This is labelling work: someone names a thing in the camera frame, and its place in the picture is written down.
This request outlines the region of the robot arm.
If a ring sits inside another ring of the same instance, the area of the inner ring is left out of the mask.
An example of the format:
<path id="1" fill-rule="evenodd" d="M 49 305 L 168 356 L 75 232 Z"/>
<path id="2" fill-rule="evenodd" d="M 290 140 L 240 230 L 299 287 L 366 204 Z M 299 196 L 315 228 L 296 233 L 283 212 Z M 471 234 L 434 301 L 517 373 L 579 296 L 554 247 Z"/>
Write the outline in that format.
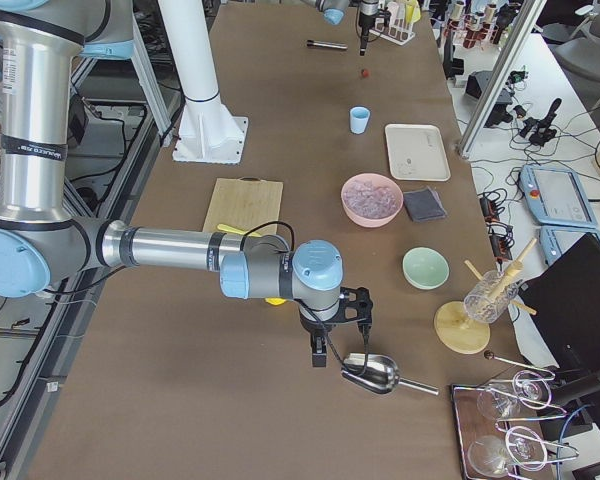
<path id="1" fill-rule="evenodd" d="M 312 363 L 324 366 L 345 309 L 332 244 L 132 227 L 64 208 L 72 61 L 131 55 L 132 20 L 128 1 L 0 1 L 0 296 L 48 291 L 99 267 L 205 269 L 219 274 L 226 296 L 296 302 Z"/>
<path id="2" fill-rule="evenodd" d="M 344 18 L 350 1 L 345 0 L 302 0 L 302 3 L 314 7 L 321 12 L 324 20 L 331 25 L 338 25 Z M 370 41 L 370 31 L 380 15 L 378 0 L 361 0 L 357 2 L 357 25 L 359 29 L 359 54 L 364 56 Z"/>

